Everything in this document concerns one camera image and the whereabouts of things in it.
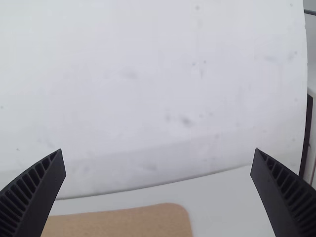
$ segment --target white object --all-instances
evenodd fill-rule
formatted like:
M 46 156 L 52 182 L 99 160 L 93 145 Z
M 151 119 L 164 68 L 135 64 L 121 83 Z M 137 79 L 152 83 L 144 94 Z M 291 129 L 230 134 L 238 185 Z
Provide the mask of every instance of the white object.
M 274 237 L 250 166 L 116 194 L 58 200 L 50 215 L 176 203 L 189 213 L 194 237 Z
M 0 188 L 62 148 L 58 198 L 250 164 L 298 173 L 300 0 L 2 1 Z

